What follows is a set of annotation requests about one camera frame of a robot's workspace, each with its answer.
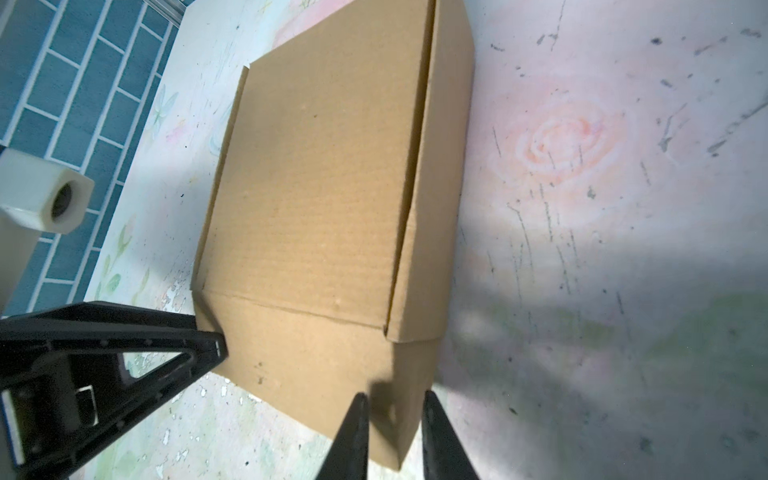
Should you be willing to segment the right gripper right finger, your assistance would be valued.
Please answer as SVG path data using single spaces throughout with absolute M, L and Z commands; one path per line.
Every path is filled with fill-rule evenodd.
M 478 480 L 437 395 L 427 390 L 422 409 L 422 456 L 426 480 Z

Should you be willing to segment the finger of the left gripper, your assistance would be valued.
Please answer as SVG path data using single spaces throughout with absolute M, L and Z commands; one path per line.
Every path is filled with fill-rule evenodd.
M 2 320 L 2 478 L 67 478 L 227 356 L 189 314 L 93 301 Z

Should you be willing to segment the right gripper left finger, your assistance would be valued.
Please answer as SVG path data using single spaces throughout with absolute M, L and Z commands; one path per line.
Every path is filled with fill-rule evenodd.
M 316 480 L 366 480 L 369 460 L 369 400 L 357 393 L 341 423 Z

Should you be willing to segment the brown cardboard box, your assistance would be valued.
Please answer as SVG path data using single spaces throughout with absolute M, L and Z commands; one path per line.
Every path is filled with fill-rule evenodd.
M 192 279 L 218 373 L 399 470 L 445 335 L 474 42 L 461 1 L 354 1 L 242 71 Z

